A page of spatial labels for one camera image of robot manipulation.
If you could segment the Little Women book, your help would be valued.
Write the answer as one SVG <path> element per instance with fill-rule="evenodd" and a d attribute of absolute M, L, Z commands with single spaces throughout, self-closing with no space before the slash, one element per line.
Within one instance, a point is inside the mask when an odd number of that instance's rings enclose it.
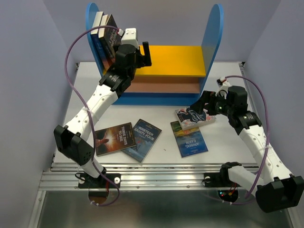
<path fill-rule="evenodd" d="M 208 115 L 204 110 L 202 114 L 198 114 L 189 107 L 177 109 L 175 110 L 175 114 L 183 130 L 201 127 L 216 121 L 214 116 Z"/>

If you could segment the A Tale of Two Cities book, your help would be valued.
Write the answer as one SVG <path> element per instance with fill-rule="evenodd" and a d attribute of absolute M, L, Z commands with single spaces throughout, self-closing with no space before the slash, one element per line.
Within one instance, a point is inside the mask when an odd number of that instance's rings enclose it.
<path fill-rule="evenodd" d="M 112 63 L 115 62 L 114 46 L 120 44 L 121 37 L 118 35 L 118 26 L 112 14 L 103 15 L 101 18 L 101 26 L 111 26 L 114 28 L 100 28 L 98 38 L 102 46 L 103 52 L 100 53 L 102 63 L 105 70 L 108 70 Z"/>

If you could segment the Jane Eyre book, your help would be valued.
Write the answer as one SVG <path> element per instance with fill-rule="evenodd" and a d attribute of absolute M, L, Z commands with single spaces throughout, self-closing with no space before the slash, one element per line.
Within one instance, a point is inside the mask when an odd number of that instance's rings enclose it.
<path fill-rule="evenodd" d="M 94 22 L 93 22 L 93 25 L 92 25 L 93 28 L 100 26 L 103 14 L 104 13 L 102 11 L 98 11 L 96 13 L 95 19 L 94 19 Z M 99 54 L 99 57 L 102 60 L 103 57 L 104 57 L 104 51 L 103 51 L 101 42 L 99 40 L 98 33 L 99 33 L 99 29 L 97 28 L 97 29 L 91 31 L 90 36 L 91 36 L 91 39 L 94 43 L 94 46 L 95 46 L 98 54 Z"/>

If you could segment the Nineteen Eighty-Four book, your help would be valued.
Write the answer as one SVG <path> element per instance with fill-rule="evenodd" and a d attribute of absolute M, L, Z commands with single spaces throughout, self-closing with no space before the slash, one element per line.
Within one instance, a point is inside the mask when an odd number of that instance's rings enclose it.
<path fill-rule="evenodd" d="M 143 119 L 139 119 L 133 127 L 135 146 L 123 149 L 122 152 L 142 163 L 148 152 L 151 150 L 162 130 Z"/>

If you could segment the Three Days to See book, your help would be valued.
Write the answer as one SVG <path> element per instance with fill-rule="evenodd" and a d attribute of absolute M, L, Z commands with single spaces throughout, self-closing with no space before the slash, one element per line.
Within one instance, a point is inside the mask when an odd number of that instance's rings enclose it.
<path fill-rule="evenodd" d="M 95 134 L 97 156 L 107 155 L 136 145 L 131 122 L 98 130 Z"/>

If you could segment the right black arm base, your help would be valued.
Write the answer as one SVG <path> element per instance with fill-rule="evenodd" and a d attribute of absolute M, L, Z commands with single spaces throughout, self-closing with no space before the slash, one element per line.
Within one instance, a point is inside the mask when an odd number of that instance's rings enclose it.
<path fill-rule="evenodd" d="M 226 170 L 203 173 L 202 183 L 206 188 L 224 188 L 233 187 L 235 183 L 237 186 L 245 186 L 248 181 L 249 179 L 245 175 L 239 175 L 235 172 L 229 173 L 229 171 Z"/>

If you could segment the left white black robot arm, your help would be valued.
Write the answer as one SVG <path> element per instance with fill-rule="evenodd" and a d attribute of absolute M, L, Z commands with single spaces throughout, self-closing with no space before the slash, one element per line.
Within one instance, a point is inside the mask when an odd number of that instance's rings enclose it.
<path fill-rule="evenodd" d="M 94 133 L 94 125 L 104 112 L 131 85 L 137 69 L 152 65 L 149 43 L 142 44 L 144 53 L 131 44 L 121 44 L 116 49 L 116 61 L 100 79 L 92 96 L 83 108 L 64 126 L 54 129 L 57 150 L 77 163 L 95 187 L 105 184 L 105 169 L 95 159 L 95 147 L 87 139 Z"/>

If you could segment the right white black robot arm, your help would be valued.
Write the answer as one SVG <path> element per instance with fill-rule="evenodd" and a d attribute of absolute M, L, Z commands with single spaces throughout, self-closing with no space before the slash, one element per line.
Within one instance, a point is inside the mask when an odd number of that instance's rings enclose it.
<path fill-rule="evenodd" d="M 245 88 L 229 86 L 218 92 L 204 91 L 190 108 L 198 114 L 206 111 L 209 115 L 226 116 L 259 166 L 258 173 L 253 174 L 238 162 L 227 162 L 206 180 L 206 187 L 235 183 L 253 195 L 266 213 L 298 205 L 304 192 L 304 180 L 292 174 L 267 141 L 260 119 L 248 110 Z"/>

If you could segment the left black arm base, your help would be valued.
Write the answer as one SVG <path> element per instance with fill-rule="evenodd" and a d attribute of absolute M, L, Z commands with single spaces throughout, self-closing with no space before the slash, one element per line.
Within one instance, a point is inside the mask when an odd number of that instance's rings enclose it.
<path fill-rule="evenodd" d="M 79 189 L 115 189 L 113 184 L 101 176 L 93 178 L 84 172 L 77 172 L 75 177 L 78 179 Z M 121 175 L 119 173 L 109 173 L 106 178 L 120 187 Z"/>

